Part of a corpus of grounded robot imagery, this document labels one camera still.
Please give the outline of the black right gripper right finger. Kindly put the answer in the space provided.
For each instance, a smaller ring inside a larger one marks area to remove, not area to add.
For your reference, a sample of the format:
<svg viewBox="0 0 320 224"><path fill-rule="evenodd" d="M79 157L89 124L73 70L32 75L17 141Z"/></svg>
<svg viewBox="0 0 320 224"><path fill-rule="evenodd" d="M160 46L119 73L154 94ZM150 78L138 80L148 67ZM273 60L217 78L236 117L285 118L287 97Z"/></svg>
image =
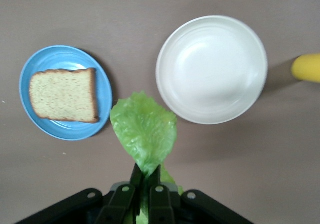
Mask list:
<svg viewBox="0 0 320 224"><path fill-rule="evenodd" d="M174 224L175 215L171 203L169 188L161 183L161 165L147 180L148 223Z"/></svg>

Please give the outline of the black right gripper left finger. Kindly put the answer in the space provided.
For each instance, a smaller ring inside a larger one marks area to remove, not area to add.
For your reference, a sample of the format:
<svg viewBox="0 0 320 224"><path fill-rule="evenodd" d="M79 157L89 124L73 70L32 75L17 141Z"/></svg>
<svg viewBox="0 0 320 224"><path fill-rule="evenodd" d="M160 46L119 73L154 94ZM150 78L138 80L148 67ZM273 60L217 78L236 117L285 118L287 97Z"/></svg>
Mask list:
<svg viewBox="0 0 320 224"><path fill-rule="evenodd" d="M135 224L141 210L141 191L144 175L135 165L128 182L114 184L103 197L97 224Z"/></svg>

